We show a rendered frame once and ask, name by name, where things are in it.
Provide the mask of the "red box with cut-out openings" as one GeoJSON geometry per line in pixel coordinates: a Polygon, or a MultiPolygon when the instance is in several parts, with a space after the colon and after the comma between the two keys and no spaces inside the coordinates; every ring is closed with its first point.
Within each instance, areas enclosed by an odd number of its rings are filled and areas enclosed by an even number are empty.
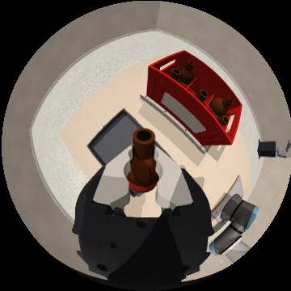
{"type": "Polygon", "coordinates": [[[176,118],[202,146],[229,146],[233,144],[240,121],[242,104],[214,70],[189,52],[183,50],[149,65],[146,95],[176,118]],[[160,70],[160,67],[173,60],[175,60],[174,63],[160,70]],[[195,74],[194,81],[188,86],[183,83],[181,85],[168,76],[172,69],[185,65],[187,61],[195,63],[192,68],[195,74]],[[204,100],[205,105],[191,93],[193,91],[198,93],[201,89],[209,95],[204,100]],[[233,101],[226,113],[229,121],[230,117],[234,115],[228,133],[226,133],[227,125],[221,126],[209,107],[209,103],[215,97],[222,99],[230,97],[233,101]]]}

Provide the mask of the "brown bottle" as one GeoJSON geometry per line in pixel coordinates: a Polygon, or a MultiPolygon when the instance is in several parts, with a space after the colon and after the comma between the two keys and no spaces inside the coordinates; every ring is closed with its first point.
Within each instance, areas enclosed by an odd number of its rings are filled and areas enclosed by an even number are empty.
{"type": "Polygon", "coordinates": [[[172,77],[175,81],[179,82],[182,85],[182,82],[180,81],[179,77],[181,75],[181,71],[178,69],[172,69],[171,73],[168,74],[170,77],[172,77]]]}
{"type": "Polygon", "coordinates": [[[201,89],[198,93],[195,93],[195,92],[191,92],[194,94],[195,97],[197,97],[203,104],[204,103],[204,100],[207,99],[209,97],[208,93],[201,89]]]}
{"type": "Polygon", "coordinates": [[[180,65],[176,68],[181,71],[182,74],[180,75],[179,79],[186,86],[188,86],[194,79],[194,72],[192,71],[194,65],[194,62],[187,61],[185,65],[180,65]]]}
{"type": "Polygon", "coordinates": [[[218,116],[224,116],[227,113],[227,107],[233,104],[230,97],[222,99],[219,97],[213,98],[209,103],[211,110],[218,116]]]}
{"type": "Polygon", "coordinates": [[[214,114],[214,113],[212,113],[215,117],[216,117],[216,119],[218,120],[218,122],[221,124],[221,126],[223,126],[223,125],[227,125],[227,124],[229,124],[229,120],[228,120],[228,118],[227,118],[227,116],[226,115],[224,115],[224,116],[217,116],[216,114],[214,114]]]}
{"type": "Polygon", "coordinates": [[[127,180],[136,192],[150,192],[159,181],[153,159],[154,140],[155,134],[150,129],[138,129],[133,133],[134,158],[130,161],[127,180]]]}

